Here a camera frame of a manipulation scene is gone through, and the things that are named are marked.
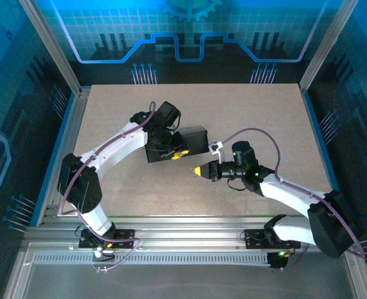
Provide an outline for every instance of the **metal extrusion profile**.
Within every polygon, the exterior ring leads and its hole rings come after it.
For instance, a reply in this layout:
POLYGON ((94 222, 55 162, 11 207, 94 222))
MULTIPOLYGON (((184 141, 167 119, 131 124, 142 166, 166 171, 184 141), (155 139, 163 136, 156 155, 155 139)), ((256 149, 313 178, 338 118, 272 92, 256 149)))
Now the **metal extrusion profile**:
POLYGON ((65 81, 71 88, 71 91, 78 95, 81 91, 79 81, 57 42, 54 33, 50 29, 41 9, 35 1, 19 0, 19 2, 32 22, 32 25, 35 27, 39 37, 42 39, 46 49, 49 51, 50 56, 52 56, 56 66, 59 68, 65 81))
MULTIPOLYGON (((4 298, 23 297, 34 263, 92 263, 88 259, 93 256, 92 250, 78 248, 79 239, 74 234, 80 224, 78 218, 56 214, 57 206, 49 206, 42 225, 27 228, 4 298)), ((240 238, 244 228, 261 228, 268 220, 270 217, 112 217, 118 227, 134 228, 135 236, 141 239, 138 252, 128 262, 152 265, 170 262, 268 267, 267 252, 278 250, 247 250, 240 238)), ((119 250, 117 258, 127 251, 119 250)))
POLYGON ((330 53, 331 48, 335 45, 337 38, 340 36, 341 31, 343 30, 346 22, 352 15, 352 11, 357 5, 358 0, 344 0, 337 10, 337 13, 334 16, 334 19, 330 23, 325 36, 318 49, 315 52, 315 55, 312 57, 311 62, 309 63, 302 79, 300 81, 300 89, 302 92, 308 90, 311 85, 313 79, 316 77, 316 74, 320 70, 320 67, 325 62, 327 55, 330 53))
POLYGON ((365 260, 345 252, 349 275, 358 298, 367 299, 367 266, 365 260))
POLYGON ((39 225, 42 222, 42 218, 45 215, 46 207, 48 204, 52 203, 52 200, 54 198, 57 198, 58 201, 60 200, 61 195, 57 192, 57 183, 59 179, 58 173, 60 172, 63 157, 67 153, 70 153, 74 150, 89 93, 90 88, 83 88, 80 95, 75 98, 74 102, 72 103, 71 111, 65 125, 64 134, 60 142, 56 159, 54 161, 54 164, 52 165, 52 168, 48 169, 48 171, 51 171, 51 174, 44 194, 44 203, 41 206, 41 211, 36 220, 36 223, 34 223, 33 225, 39 225))

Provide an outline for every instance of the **circuit pattern graphic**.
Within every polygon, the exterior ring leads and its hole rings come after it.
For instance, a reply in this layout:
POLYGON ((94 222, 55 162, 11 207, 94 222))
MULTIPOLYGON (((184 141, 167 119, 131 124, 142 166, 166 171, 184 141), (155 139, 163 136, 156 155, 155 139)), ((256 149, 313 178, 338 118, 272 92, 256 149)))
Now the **circuit pattern graphic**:
POLYGON ((6 29, 16 26, 20 20, 20 4, 18 0, 0 0, 0 23, 6 29))
POLYGON ((221 0, 166 0, 162 7, 171 17, 191 22, 193 19, 200 21, 201 17, 208 17, 220 4, 221 0))

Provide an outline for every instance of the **metal post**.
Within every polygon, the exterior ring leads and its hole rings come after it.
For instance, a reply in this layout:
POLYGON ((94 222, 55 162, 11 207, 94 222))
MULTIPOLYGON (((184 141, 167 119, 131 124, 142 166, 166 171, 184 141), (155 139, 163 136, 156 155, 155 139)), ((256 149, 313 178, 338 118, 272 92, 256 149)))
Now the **metal post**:
POLYGON ((59 68, 60 73, 63 75, 65 81, 71 88, 74 94, 78 95, 81 91, 81 85, 77 77, 74 74, 67 58, 65 57, 63 50, 61 49, 56 37, 50 29, 45 16, 35 1, 31 0, 19 0, 22 8, 24 8, 28 18, 32 22, 39 37, 42 39, 46 49, 52 56, 56 66, 59 68))
POLYGON ((300 89, 302 92, 308 90, 316 74, 320 70, 320 67, 324 63, 327 55, 330 53, 331 48, 337 41, 338 36, 341 34, 346 22, 350 18, 352 11, 354 10, 358 0, 344 0, 339 10, 334 16, 329 28, 326 31, 319 48, 316 50, 307 70, 305 71, 301 81, 300 89))

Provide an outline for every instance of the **black end effector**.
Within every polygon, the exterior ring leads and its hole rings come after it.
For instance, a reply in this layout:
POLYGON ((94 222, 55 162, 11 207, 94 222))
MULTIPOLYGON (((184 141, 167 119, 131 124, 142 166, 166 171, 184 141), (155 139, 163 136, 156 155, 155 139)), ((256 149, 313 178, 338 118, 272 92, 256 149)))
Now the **black end effector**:
MULTIPOLYGON (((365 231, 346 197, 338 191, 332 191, 326 194, 325 200, 337 210, 359 239, 365 231)), ((324 254, 337 258, 353 244, 341 222, 322 202, 311 204, 308 216, 315 243, 324 254)))
MULTIPOLYGON (((130 121, 142 124, 150 115, 150 112, 139 112, 130 121)), ((178 131, 181 112, 172 104, 164 102, 154 113, 151 120, 143 127, 148 132, 148 144, 146 148, 160 153, 161 157, 180 158, 189 153, 189 146, 182 134, 178 131), (178 125, 172 129, 173 123, 178 120, 178 125)))
MULTIPOLYGON (((57 190, 64 195, 72 177, 83 165, 79 157, 68 154, 64 157, 57 190)), ((67 201, 73 204, 81 213, 88 213, 97 207, 102 200, 100 181, 94 167, 86 167, 75 181, 67 197, 67 201)))
POLYGON ((234 161, 211 161, 197 167, 194 172, 203 178, 216 182, 220 179, 241 179, 246 189, 251 192, 260 192, 259 184, 273 171, 260 166, 255 158, 255 151, 248 141, 238 141, 232 145, 234 161))

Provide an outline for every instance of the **aluminum frame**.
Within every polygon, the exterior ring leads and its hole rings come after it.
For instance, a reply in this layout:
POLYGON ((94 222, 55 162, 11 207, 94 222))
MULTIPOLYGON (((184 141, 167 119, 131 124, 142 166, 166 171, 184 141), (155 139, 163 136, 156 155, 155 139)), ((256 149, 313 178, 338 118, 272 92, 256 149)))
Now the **aluminum frame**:
POLYGON ((331 48, 335 45, 337 38, 344 29, 346 22, 352 15, 352 12, 358 1, 359 0, 344 0, 340 8, 337 10, 337 13, 331 21, 325 36, 320 42, 315 55, 312 57, 312 60, 310 61, 305 73, 301 78, 300 89, 302 92, 306 92, 313 82, 313 79, 319 72, 320 67, 325 62, 327 55, 330 53, 331 48))
POLYGON ((59 68, 65 81, 71 88, 71 91, 78 95, 81 92, 81 85, 78 81, 77 76, 75 76, 72 67, 70 66, 66 56, 61 49, 59 42, 54 36, 52 30, 50 29, 45 16, 43 15, 41 9, 35 2, 35 0, 19 0, 22 8, 25 10, 28 18, 30 19, 32 25, 35 27, 39 37, 42 39, 46 49, 49 51, 50 56, 52 56, 56 66, 59 68))
MULTIPOLYGON (((305 91, 315 78, 357 2, 358 0, 345 0, 336 13, 300 82, 302 91, 305 91)), ((69 87, 83 100, 77 101, 77 106, 73 108, 66 133, 62 138, 62 145, 46 189, 45 204, 42 206, 39 218, 43 221, 37 224, 39 227, 28 228, 24 236, 4 294, 5 298, 22 298, 37 252, 46 250, 59 252, 66 249, 82 252, 77 249, 78 240, 74 236, 74 230, 79 225, 79 221, 75 216, 57 217, 57 203, 60 201, 60 195, 55 190, 61 159, 64 154, 74 149, 89 90, 82 91, 74 71, 37 4, 30 0, 20 0, 20 3, 69 87)), ((199 216, 112 218, 118 227, 136 229, 136 236, 143 242, 139 250, 152 252, 248 252, 244 241, 240 240, 240 233, 243 229, 263 227, 269 219, 270 217, 199 216)), ((318 252, 318 249, 312 247, 311 251, 318 252)), ((358 298, 367 298, 365 261, 348 254, 345 254, 345 259, 348 264, 348 275, 352 279, 358 298)))

